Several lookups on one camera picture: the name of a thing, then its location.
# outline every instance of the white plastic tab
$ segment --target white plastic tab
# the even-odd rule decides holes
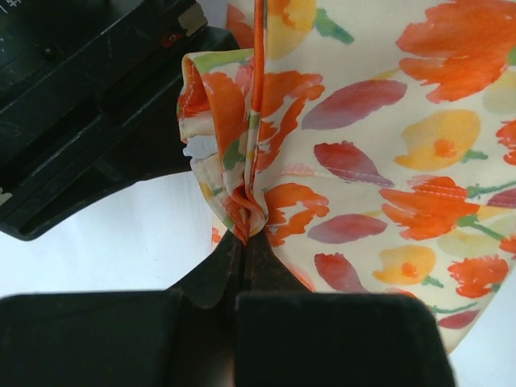
[[[214,135],[190,137],[186,148],[183,149],[183,154],[192,157],[194,160],[204,160],[217,152],[217,138]]]

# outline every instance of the black plastic part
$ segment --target black plastic part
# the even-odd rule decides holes
[[[63,1],[32,7],[52,9],[51,3]],[[6,86],[0,98],[0,188],[12,195],[0,200],[0,231],[22,240],[137,181],[189,170],[176,117],[181,58],[238,47],[217,28],[186,36],[177,19],[194,0],[72,3],[64,2],[63,15],[87,10],[95,17],[82,15],[73,38],[61,29],[49,35],[57,42],[50,49],[56,59]],[[163,45],[171,33],[177,39]]]
[[[2,387],[161,387],[179,292],[16,296],[0,301]]]
[[[312,294],[288,274],[263,232],[247,249],[227,232],[164,292],[7,298],[0,385],[455,386],[421,302]]]
[[[435,319],[397,295],[242,293],[237,387],[453,387]]]

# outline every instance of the gathered fabric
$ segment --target gathered fabric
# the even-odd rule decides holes
[[[450,352],[516,263],[516,2],[230,0],[227,27],[177,110],[214,244],[265,229],[313,291],[418,298]]]

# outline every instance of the white background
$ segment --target white background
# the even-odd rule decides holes
[[[226,0],[198,1],[211,24],[223,26]],[[191,173],[139,183],[36,241],[0,234],[0,297],[164,289],[206,257],[210,236],[211,212]],[[515,294],[513,273],[451,355],[460,387],[516,386]]]

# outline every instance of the purple petal print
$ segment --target purple petal print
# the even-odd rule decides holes
[[[516,188],[497,193],[487,202],[488,206],[516,208]]]
[[[369,293],[356,274],[352,264],[342,254],[316,254],[315,268],[333,289],[345,293]]]
[[[378,173],[372,160],[353,143],[343,141],[341,144],[318,144],[314,146],[314,154],[324,168],[338,177],[387,187],[394,186],[391,180]]]
[[[462,329],[471,324],[479,313],[479,310],[468,310],[466,312],[454,314],[440,319],[438,325],[448,329]]]
[[[312,227],[307,236],[322,243],[347,243],[378,235],[385,231],[387,223],[362,214],[339,215]]]
[[[388,79],[354,83],[335,91],[302,120],[303,129],[348,127],[383,106],[403,98],[407,85]]]

